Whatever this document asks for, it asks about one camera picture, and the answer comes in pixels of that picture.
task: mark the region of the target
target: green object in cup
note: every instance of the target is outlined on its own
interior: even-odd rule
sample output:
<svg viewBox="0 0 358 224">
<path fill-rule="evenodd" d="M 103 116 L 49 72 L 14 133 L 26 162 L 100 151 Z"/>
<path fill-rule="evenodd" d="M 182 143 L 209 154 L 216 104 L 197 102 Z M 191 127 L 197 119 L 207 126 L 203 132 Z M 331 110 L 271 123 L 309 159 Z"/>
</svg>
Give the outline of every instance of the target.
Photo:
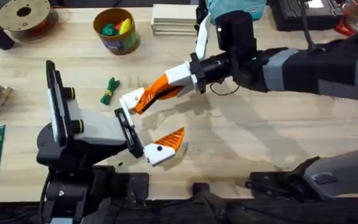
<svg viewBox="0 0 358 224">
<path fill-rule="evenodd" d="M 108 35 L 108 36 L 118 35 L 116 26 L 114 24 L 106 24 L 102 29 L 102 35 Z"/>
</svg>

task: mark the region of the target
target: yellow object in cup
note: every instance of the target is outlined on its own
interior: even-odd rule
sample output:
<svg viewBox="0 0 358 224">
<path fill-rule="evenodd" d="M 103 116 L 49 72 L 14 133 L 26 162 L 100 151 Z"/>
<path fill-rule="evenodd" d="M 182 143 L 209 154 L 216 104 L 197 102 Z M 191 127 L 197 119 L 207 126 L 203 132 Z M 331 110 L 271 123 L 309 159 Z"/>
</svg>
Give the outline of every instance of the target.
<svg viewBox="0 0 358 224">
<path fill-rule="evenodd" d="M 126 19 L 124 20 L 124 22 L 122 22 L 118 34 L 125 34 L 126 32 L 128 32 L 131 29 L 131 20 L 130 19 Z"/>
</svg>

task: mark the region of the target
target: metal bracket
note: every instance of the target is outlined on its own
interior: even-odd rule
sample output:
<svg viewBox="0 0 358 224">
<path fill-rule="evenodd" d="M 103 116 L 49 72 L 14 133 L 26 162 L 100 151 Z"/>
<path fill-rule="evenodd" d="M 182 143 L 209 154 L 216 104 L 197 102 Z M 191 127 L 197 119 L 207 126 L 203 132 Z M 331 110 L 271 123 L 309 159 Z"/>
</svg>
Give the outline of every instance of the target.
<svg viewBox="0 0 358 224">
<path fill-rule="evenodd" d="M 322 200 L 303 178 L 305 170 L 318 159 L 308 159 L 290 172 L 252 172 L 245 187 L 251 189 L 255 198 Z"/>
</svg>

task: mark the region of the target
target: black clamp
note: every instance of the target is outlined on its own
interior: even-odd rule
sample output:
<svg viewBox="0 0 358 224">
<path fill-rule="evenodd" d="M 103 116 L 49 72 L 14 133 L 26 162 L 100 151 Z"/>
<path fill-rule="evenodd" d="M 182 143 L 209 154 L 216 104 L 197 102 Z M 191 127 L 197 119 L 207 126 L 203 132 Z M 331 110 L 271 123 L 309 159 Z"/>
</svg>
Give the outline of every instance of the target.
<svg viewBox="0 0 358 224">
<path fill-rule="evenodd" d="M 201 66 L 200 60 L 196 53 L 190 54 L 191 62 L 190 62 L 190 72 L 191 74 L 195 74 L 197 78 L 197 85 L 198 89 L 201 94 L 205 93 L 206 91 L 206 79 L 205 79 L 205 72 Z"/>
<path fill-rule="evenodd" d="M 290 172 L 252 172 L 245 187 L 255 198 L 322 200 L 303 178 L 305 170 L 318 159 L 318 156 L 308 159 Z"/>
</svg>

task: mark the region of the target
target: green yarn bundle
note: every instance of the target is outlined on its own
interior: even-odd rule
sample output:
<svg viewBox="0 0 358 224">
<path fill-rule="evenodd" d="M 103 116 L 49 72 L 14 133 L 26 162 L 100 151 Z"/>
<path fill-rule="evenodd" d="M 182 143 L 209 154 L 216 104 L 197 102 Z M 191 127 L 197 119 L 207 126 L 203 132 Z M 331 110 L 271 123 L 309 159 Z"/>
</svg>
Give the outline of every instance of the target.
<svg viewBox="0 0 358 224">
<path fill-rule="evenodd" d="M 100 102 L 104 105 L 110 105 L 111 97 L 114 91 L 119 86 L 119 80 L 116 81 L 116 79 L 113 77 L 109 81 L 109 85 L 107 86 L 107 90 L 104 92 L 104 95 L 100 99 Z"/>
</svg>

